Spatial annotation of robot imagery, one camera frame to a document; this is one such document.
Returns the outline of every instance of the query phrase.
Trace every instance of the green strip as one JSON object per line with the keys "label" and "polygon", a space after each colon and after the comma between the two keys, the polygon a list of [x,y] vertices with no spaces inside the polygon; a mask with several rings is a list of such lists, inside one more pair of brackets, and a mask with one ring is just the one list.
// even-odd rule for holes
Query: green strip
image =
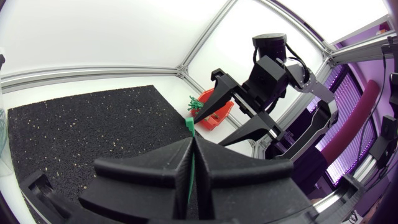
{"label": "green strip", "polygon": [[[185,125],[192,132],[192,137],[195,137],[195,127],[193,125],[193,118],[185,118]],[[189,200],[191,199],[194,174],[195,174],[195,154],[192,153],[191,178],[189,181],[189,193],[188,193],[188,202],[187,203],[189,203]]]}
{"label": "green strip", "polygon": [[193,187],[193,176],[195,175],[195,154],[192,153],[192,165],[191,165],[191,179],[189,181],[189,194],[188,194],[188,203],[191,199],[192,187]]}

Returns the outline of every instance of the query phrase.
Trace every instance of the white panel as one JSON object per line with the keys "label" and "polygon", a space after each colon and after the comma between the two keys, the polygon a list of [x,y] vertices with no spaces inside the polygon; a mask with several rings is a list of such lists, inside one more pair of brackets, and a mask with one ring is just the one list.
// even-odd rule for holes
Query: white panel
{"label": "white panel", "polygon": [[75,65],[176,67],[225,0],[15,0],[2,74]]}
{"label": "white panel", "polygon": [[310,24],[328,43],[388,14],[382,0],[278,1]]}
{"label": "white panel", "polygon": [[[53,98],[143,85],[154,85],[159,93],[184,118],[191,116],[190,112],[187,110],[187,105],[190,101],[189,96],[198,97],[198,95],[182,79],[177,77],[109,78],[46,85],[6,93],[3,95],[3,103],[7,110],[9,108],[28,105]],[[212,131],[203,128],[200,124],[196,124],[195,129],[205,139],[212,142],[220,142],[235,130],[232,125],[226,121],[222,122]],[[233,144],[228,146],[228,148],[246,156],[251,156],[252,153],[252,147],[247,141]],[[21,223],[33,223],[31,216],[27,214],[29,211],[24,204],[21,191],[17,187],[17,180],[15,179],[14,174],[7,177],[0,177],[0,190],[19,221]]]}
{"label": "white panel", "polygon": [[[238,1],[210,36],[189,65],[189,75],[205,89],[214,87],[210,73],[221,68],[239,84],[249,78],[253,61],[252,37],[259,34],[283,32],[287,42],[316,72],[322,63],[321,52],[295,27],[274,11],[254,0]],[[297,99],[299,93],[290,86],[285,99],[280,99],[271,113],[275,120]],[[231,111],[240,122],[248,117],[235,105]]]}

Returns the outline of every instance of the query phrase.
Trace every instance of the red basket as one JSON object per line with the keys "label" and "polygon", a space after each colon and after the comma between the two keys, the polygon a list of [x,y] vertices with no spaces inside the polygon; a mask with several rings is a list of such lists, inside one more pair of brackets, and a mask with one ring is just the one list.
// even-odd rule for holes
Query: red basket
{"label": "red basket", "polygon": [[[207,91],[204,91],[198,98],[198,101],[201,101],[202,103],[206,103],[206,101],[209,99],[211,94],[213,93],[214,89],[210,89]],[[210,117],[207,119],[203,119],[200,121],[202,125],[204,125],[205,128],[209,130],[213,130],[217,125],[219,125],[229,114],[229,112],[232,109],[232,106],[234,103],[232,101],[228,101],[222,108],[214,112],[217,114],[218,118],[215,115],[210,115]],[[198,110],[191,110],[192,116],[196,116],[196,112]]]}

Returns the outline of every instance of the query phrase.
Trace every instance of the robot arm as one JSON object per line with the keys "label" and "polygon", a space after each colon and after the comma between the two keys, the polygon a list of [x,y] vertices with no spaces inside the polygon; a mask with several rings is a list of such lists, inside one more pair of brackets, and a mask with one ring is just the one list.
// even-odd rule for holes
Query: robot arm
{"label": "robot arm", "polygon": [[310,70],[310,78],[308,82],[304,83],[304,70],[298,63],[294,62],[286,67],[291,77],[295,80],[293,85],[290,82],[295,90],[302,93],[312,93],[321,99],[318,102],[310,127],[283,155],[277,156],[277,158],[296,161],[320,136],[324,135],[337,122],[338,108],[334,94],[318,82]]}
{"label": "robot arm", "polygon": [[216,81],[215,90],[204,107],[198,112],[195,123],[214,113],[232,97],[241,111],[251,119],[235,132],[222,140],[227,146],[245,139],[259,140],[268,134],[273,142],[280,141],[284,131],[266,113],[269,105],[275,105],[283,97],[287,85],[293,86],[302,93],[313,93],[321,98],[311,126],[301,138],[284,154],[283,158],[296,160],[311,146],[319,136],[325,134],[335,123],[338,110],[333,93],[317,81],[315,75],[302,63],[287,59],[286,35],[264,34],[253,37],[253,43],[260,55],[255,61],[250,77],[242,86],[221,69],[211,74]]}

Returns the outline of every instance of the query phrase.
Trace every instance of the speckled rubber mat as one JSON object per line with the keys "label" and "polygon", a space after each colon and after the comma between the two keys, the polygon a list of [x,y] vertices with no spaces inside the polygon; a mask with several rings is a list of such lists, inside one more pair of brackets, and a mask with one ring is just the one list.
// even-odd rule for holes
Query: speckled rubber mat
{"label": "speckled rubber mat", "polygon": [[[74,203],[96,177],[98,157],[132,157],[191,136],[185,120],[153,87],[68,96],[8,110],[19,182],[41,170]],[[196,192],[188,216],[197,216]]]}

